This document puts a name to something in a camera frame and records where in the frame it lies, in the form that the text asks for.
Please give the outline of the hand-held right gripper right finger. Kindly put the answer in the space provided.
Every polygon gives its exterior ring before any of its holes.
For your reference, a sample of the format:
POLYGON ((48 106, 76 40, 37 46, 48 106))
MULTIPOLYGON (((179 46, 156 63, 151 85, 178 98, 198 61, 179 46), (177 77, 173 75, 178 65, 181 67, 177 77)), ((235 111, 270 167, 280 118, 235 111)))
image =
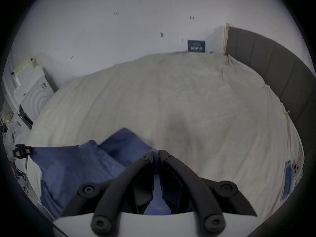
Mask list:
POLYGON ((194 212, 199 234, 221 234, 228 226, 223 213, 258 217, 235 183, 201 178, 167 151, 159 150, 158 154, 164 202, 172 214, 194 212))

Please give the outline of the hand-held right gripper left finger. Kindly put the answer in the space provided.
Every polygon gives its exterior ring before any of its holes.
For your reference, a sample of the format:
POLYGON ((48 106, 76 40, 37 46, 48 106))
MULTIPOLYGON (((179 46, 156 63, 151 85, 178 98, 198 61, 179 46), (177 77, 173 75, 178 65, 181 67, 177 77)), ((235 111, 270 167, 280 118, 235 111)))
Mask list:
POLYGON ((82 184, 61 218, 93 213, 91 230, 109 235, 116 230, 119 212, 142 215, 153 199, 154 155, 154 151, 146 153, 115 179, 82 184))

